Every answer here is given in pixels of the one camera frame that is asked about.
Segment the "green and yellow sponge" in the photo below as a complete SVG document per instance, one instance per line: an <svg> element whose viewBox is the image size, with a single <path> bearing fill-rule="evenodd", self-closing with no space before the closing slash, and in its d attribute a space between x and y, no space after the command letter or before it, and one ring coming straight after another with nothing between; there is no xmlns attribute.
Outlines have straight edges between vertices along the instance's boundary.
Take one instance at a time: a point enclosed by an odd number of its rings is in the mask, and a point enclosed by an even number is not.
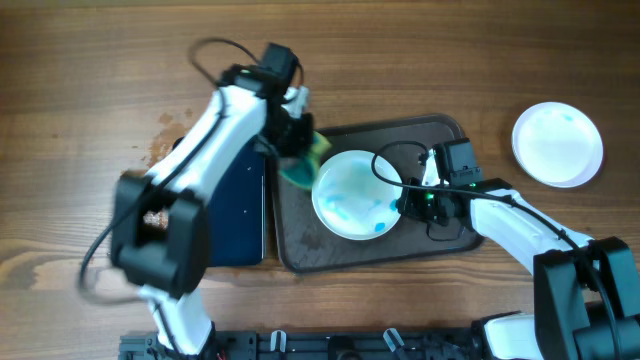
<svg viewBox="0 0 640 360"><path fill-rule="evenodd" d="M310 190L319 173L321 160L331 147L331 143L322 134L314 132L307 151L289 165L282 166L278 171L279 175L298 188Z"/></svg>

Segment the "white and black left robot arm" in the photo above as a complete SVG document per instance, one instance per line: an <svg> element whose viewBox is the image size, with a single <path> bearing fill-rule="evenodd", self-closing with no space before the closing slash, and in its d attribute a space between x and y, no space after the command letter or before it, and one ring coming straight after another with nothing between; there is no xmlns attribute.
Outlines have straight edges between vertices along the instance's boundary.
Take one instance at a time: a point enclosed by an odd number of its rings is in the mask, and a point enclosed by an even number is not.
<svg viewBox="0 0 640 360"><path fill-rule="evenodd" d="M149 306L156 358L222 356L198 285L209 265L209 203L242 148L256 142L308 178L317 171L308 90L292 84L303 67L290 48L271 43L260 59L219 78L198 70L216 88L200 120L144 176L122 176L115 192L110 261Z"/></svg>

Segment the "white plate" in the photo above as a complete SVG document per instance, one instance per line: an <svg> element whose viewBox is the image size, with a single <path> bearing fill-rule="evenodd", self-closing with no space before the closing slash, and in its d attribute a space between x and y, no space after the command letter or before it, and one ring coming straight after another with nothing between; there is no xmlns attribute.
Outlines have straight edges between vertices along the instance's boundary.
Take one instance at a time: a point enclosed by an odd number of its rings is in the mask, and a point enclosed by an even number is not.
<svg viewBox="0 0 640 360"><path fill-rule="evenodd" d="M332 233L365 241L389 232L399 221L402 189L398 171L363 150L338 153L324 162L311 190L314 211Z"/></svg>
<svg viewBox="0 0 640 360"><path fill-rule="evenodd" d="M595 124L579 109L560 102L525 110L514 124L511 144L529 176L556 188L586 184L604 161L604 144Z"/></svg>

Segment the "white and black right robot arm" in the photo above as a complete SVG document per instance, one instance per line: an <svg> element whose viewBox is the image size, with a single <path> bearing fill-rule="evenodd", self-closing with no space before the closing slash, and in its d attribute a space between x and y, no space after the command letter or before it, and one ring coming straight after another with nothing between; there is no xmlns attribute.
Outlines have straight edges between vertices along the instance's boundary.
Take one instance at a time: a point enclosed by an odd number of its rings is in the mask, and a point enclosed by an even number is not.
<svg viewBox="0 0 640 360"><path fill-rule="evenodd" d="M424 173L404 182L400 213L429 226L457 221L533 277L533 313L482 324L487 357L638 358L639 273L624 241L573 231L503 180L484 179L468 139L422 145L417 161Z"/></svg>

